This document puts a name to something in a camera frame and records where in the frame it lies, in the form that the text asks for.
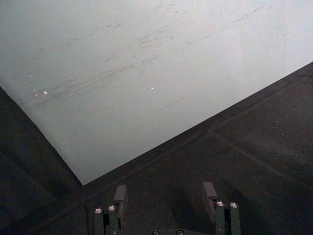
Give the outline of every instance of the white surface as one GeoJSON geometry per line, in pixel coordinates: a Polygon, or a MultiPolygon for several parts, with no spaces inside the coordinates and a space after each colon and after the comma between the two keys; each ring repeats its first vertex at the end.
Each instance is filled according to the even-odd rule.
{"type": "Polygon", "coordinates": [[[2,0],[0,85],[85,184],[311,62],[312,12],[304,0],[2,0]]]}

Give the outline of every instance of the dark floor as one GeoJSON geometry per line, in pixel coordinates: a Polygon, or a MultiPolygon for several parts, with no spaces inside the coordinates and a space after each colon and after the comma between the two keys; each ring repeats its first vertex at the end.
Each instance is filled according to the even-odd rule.
{"type": "Polygon", "coordinates": [[[313,64],[139,156],[3,234],[93,234],[93,211],[128,189],[124,230],[212,232],[211,181],[240,205],[242,234],[313,234],[313,64]]]}

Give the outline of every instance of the screw head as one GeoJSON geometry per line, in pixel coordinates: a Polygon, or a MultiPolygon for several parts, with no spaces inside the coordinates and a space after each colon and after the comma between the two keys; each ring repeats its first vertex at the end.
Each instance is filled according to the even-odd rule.
{"type": "Polygon", "coordinates": [[[223,202],[217,202],[216,203],[219,207],[223,207],[224,206],[224,203],[223,202]]]}
{"type": "Polygon", "coordinates": [[[115,206],[110,206],[110,207],[109,207],[109,210],[110,210],[110,211],[115,210],[115,206]]]}
{"type": "Polygon", "coordinates": [[[238,207],[238,205],[236,203],[234,203],[234,202],[230,203],[230,206],[233,207],[233,208],[237,208],[238,207]]]}
{"type": "Polygon", "coordinates": [[[96,214],[100,214],[102,212],[102,209],[101,208],[97,208],[95,211],[94,211],[96,214]]]}
{"type": "Polygon", "coordinates": [[[176,232],[177,235],[184,235],[184,231],[183,230],[180,230],[178,229],[177,232],[176,232]]]}

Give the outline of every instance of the metal screw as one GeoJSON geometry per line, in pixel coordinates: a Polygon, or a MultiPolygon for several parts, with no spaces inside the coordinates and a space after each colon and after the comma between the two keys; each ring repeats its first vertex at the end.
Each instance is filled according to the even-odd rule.
{"type": "Polygon", "coordinates": [[[176,234],[177,235],[184,235],[184,231],[183,230],[177,230],[176,234]]]}
{"type": "Polygon", "coordinates": [[[94,211],[96,214],[100,214],[102,212],[102,209],[101,208],[97,208],[95,211],[94,211]]]}
{"type": "Polygon", "coordinates": [[[237,208],[238,207],[238,205],[236,203],[234,203],[234,202],[230,203],[230,206],[233,207],[233,208],[237,208]]]}
{"type": "Polygon", "coordinates": [[[109,210],[110,210],[110,211],[115,210],[115,206],[110,206],[110,207],[109,207],[109,210]]]}
{"type": "Polygon", "coordinates": [[[223,207],[224,206],[224,203],[223,202],[217,202],[216,203],[219,207],[223,207]]]}

